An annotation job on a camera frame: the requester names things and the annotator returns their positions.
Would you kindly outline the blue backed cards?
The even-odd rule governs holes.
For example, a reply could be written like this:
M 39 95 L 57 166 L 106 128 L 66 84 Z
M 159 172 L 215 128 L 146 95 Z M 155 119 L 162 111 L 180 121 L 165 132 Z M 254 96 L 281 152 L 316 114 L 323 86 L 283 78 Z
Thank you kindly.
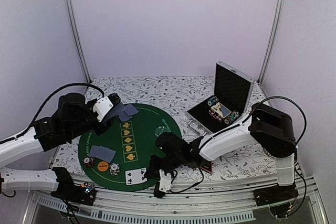
M 108 120 L 110 120 L 111 118 L 118 116 L 120 112 L 122 112 L 122 110 L 124 109 L 124 105 L 123 103 L 119 103 L 116 106 L 114 106 L 113 108 L 111 108 L 109 110 L 109 112 L 105 115 L 105 117 L 103 118 L 104 122 L 107 122 Z

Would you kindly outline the dark red chip stack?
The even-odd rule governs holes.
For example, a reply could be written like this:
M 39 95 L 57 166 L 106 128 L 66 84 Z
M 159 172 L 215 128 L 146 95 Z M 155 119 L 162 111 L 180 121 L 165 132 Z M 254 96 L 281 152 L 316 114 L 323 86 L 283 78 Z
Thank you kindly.
M 96 164 L 96 159 L 94 157 L 87 156 L 82 160 L 82 164 L 86 168 L 93 168 Z

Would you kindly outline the orange big blind button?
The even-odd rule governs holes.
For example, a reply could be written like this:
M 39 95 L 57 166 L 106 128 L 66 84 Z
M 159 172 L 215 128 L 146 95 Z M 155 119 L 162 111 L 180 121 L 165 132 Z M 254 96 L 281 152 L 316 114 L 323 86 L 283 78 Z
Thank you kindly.
M 97 170 L 101 173 L 106 172 L 109 170 L 109 163 L 106 161 L 101 161 L 97 165 Z

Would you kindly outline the row of poker chips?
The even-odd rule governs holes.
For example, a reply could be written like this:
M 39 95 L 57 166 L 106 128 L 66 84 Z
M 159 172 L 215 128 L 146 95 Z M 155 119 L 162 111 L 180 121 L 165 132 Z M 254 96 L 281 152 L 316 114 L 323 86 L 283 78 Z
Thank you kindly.
M 214 105 L 216 105 L 219 102 L 219 99 L 217 96 L 212 96 L 207 100 L 207 105 L 209 107 L 212 107 Z

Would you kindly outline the dealt cards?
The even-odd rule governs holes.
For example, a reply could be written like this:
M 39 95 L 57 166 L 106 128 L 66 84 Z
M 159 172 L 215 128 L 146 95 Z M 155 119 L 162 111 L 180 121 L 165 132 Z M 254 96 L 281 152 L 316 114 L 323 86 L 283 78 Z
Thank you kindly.
M 94 158 L 101 158 L 104 155 L 104 147 L 103 146 L 96 146 L 92 145 L 89 151 L 88 156 Z

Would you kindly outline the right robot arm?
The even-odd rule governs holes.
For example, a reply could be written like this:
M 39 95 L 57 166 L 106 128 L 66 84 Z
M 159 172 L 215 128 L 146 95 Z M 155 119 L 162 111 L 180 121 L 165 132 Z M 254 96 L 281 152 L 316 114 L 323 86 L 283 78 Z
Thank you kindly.
M 178 166 L 200 167 L 202 161 L 211 162 L 243 146 L 260 144 L 275 159 L 278 185 L 272 188 L 271 196 L 276 201 L 284 200 L 295 182 L 295 155 L 300 139 L 294 136 L 291 116 L 265 104 L 274 98 L 253 104 L 251 111 L 233 125 L 191 142 L 172 132 L 161 133 L 155 146 L 165 156 L 152 155 L 144 177 L 170 185 L 170 173 Z

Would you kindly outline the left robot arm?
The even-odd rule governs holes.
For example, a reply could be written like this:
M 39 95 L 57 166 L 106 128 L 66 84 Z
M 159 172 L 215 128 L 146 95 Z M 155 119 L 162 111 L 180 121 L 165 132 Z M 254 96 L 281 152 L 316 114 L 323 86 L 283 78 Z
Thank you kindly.
M 47 170 L 12 170 L 6 166 L 25 156 L 47 152 L 89 131 L 100 135 L 112 125 L 110 114 L 120 102 L 117 94 L 86 101 L 83 94 L 59 97 L 56 112 L 42 119 L 33 117 L 26 129 L 1 141 L 1 193 L 11 190 L 46 190 L 54 197 L 73 200 L 85 191 L 76 186 L 63 167 Z

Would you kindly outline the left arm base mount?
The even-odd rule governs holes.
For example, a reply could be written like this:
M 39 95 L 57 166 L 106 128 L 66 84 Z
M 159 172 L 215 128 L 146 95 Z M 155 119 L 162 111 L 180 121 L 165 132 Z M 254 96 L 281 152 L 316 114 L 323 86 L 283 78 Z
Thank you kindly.
M 93 206 L 96 193 L 97 191 L 95 186 L 88 182 L 81 185 L 62 182 L 59 183 L 56 191 L 52 191 L 50 195 L 65 202 L 74 202 L 82 205 Z

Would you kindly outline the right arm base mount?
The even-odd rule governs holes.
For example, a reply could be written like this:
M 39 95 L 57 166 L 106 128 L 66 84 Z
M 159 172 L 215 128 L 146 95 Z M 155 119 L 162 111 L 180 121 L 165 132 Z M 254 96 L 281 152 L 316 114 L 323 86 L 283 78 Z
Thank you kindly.
M 281 201 L 295 199 L 299 196 L 296 184 L 280 186 L 278 184 L 270 187 L 260 188 L 253 191 L 254 200 L 257 206 L 264 206 Z

